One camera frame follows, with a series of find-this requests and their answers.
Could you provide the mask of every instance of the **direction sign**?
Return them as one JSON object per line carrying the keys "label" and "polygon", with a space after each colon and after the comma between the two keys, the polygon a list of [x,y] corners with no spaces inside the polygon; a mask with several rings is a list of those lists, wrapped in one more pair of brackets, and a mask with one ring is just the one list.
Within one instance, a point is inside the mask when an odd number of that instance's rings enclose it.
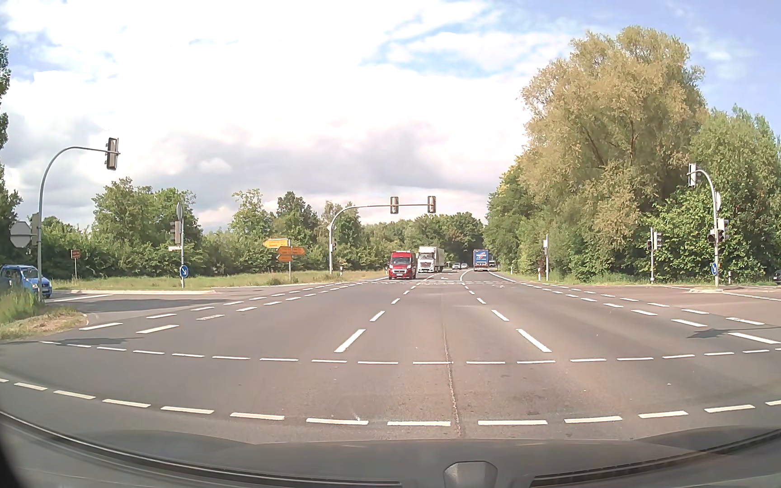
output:
{"label": "direction sign", "polygon": [[276,239],[267,239],[264,241],[264,247],[268,249],[278,249],[283,246],[288,247],[291,245],[291,241],[287,237],[279,237]]}

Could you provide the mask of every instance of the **asphalt road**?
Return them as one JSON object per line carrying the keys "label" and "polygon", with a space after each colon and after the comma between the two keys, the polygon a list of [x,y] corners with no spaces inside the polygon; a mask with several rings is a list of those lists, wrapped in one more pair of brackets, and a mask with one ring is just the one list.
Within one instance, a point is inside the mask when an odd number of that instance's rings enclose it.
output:
{"label": "asphalt road", "polygon": [[416,281],[68,297],[0,343],[0,408],[60,432],[246,442],[781,427],[781,290]]}

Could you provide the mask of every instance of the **white truck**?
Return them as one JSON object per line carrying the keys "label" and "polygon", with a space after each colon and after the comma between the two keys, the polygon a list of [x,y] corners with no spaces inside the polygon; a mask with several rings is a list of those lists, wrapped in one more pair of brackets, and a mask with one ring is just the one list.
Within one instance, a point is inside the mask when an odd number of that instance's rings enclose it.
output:
{"label": "white truck", "polygon": [[421,246],[418,249],[418,272],[442,272],[444,249],[436,246]]}

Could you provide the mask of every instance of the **grass verge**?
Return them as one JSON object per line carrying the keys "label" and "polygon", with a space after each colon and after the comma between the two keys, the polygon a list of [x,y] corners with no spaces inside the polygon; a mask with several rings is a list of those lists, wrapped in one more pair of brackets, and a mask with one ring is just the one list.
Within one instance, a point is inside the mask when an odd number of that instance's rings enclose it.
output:
{"label": "grass verge", "polygon": [[[228,276],[195,276],[186,279],[187,290],[208,290],[223,286],[272,286],[290,283],[327,283],[355,282],[361,279],[374,279],[385,276],[384,271],[345,271],[340,277],[338,272],[294,271],[288,280],[287,272],[256,272],[231,274]],[[98,280],[56,281],[57,290],[179,290],[179,278],[128,276],[121,278],[103,278]]]}

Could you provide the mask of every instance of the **red van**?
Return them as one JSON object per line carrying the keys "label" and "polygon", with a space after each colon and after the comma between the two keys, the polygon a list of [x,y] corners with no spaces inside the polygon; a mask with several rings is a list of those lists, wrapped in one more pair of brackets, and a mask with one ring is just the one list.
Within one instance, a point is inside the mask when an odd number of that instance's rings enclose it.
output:
{"label": "red van", "polygon": [[418,277],[418,257],[412,251],[394,251],[388,262],[388,279]]}

